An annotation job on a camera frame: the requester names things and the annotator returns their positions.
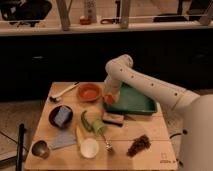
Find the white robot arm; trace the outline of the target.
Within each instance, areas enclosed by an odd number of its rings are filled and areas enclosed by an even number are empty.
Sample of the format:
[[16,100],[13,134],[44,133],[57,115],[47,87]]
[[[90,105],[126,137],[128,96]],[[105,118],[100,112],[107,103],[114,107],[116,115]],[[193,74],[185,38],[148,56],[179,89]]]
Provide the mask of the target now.
[[133,59],[121,55],[105,65],[105,92],[117,95],[121,84],[140,91],[183,116],[179,171],[213,171],[213,94],[199,95],[132,69]]

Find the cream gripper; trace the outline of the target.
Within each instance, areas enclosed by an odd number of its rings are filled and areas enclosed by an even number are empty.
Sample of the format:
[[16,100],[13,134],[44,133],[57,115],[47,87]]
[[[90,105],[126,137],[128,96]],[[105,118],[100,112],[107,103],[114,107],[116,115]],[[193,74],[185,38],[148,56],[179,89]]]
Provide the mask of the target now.
[[104,83],[104,95],[111,95],[114,100],[120,97],[120,85],[113,85],[111,83]]

